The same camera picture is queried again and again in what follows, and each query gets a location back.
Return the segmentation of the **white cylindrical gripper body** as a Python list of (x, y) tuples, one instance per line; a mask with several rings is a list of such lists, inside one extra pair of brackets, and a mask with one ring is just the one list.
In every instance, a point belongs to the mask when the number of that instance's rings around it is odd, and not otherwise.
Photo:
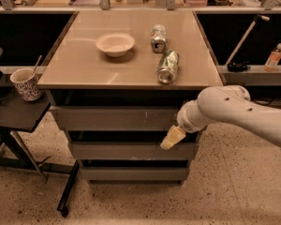
[(177, 124), (187, 133), (194, 133), (214, 123), (199, 109), (196, 100), (185, 103), (177, 113)]

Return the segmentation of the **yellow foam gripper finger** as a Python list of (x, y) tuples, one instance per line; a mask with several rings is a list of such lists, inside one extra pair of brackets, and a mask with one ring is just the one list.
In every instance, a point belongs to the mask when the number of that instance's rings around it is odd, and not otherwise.
[(171, 149), (185, 137), (185, 131), (179, 126), (172, 126), (166, 137), (163, 139), (160, 147), (164, 150)]

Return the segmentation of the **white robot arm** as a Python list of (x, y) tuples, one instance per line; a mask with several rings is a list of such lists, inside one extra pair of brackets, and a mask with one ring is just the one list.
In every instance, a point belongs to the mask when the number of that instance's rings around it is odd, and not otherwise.
[(244, 128), (281, 148), (281, 110), (258, 105), (250, 100), (240, 85), (211, 86), (203, 89), (196, 100), (190, 100), (177, 113), (160, 146), (171, 149), (186, 133), (194, 133), (216, 122)]

